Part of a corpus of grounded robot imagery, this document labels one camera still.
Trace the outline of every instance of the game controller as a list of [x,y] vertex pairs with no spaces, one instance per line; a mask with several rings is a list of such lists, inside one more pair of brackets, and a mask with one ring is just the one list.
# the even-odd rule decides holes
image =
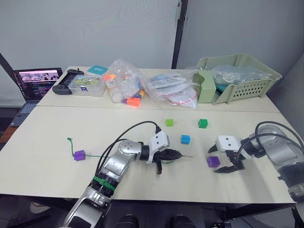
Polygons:
[[58,95],[72,94],[72,91],[68,88],[68,85],[76,75],[84,75],[84,72],[80,71],[79,68],[77,70],[74,69],[67,70],[66,75],[59,82],[59,84],[52,87],[53,92]]

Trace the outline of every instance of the green string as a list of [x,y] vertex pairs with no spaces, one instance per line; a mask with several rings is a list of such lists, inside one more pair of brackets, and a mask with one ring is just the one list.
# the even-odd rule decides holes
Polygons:
[[[67,138],[67,139],[71,142],[71,151],[72,151],[72,156],[74,157],[72,139],[71,139],[71,138]],[[97,157],[97,158],[102,158],[102,156],[88,155],[88,154],[86,154],[86,157]]]
[[172,162],[175,162],[175,160],[169,161],[169,162],[161,162],[161,163],[162,163],[162,164],[169,164],[169,163],[172,163]]

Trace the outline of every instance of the laptop screen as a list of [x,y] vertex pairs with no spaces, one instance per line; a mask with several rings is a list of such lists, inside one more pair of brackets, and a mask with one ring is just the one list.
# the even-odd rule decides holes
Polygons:
[[41,100],[62,75],[61,68],[14,70],[14,77],[25,101]]

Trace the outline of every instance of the laptop keyboard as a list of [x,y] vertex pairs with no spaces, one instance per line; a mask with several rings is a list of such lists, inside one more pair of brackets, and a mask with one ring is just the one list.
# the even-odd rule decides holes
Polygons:
[[35,106],[37,105],[37,103],[28,103],[28,104],[25,104],[25,106],[23,106],[22,110],[21,110],[21,114],[24,114],[24,113],[30,113],[34,108]]

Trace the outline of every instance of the green cube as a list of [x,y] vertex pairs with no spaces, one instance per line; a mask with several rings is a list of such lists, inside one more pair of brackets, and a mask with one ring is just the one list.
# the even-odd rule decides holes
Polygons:
[[206,119],[199,120],[199,128],[206,128],[208,126],[208,121]]
[[173,127],[173,119],[166,119],[166,126]]

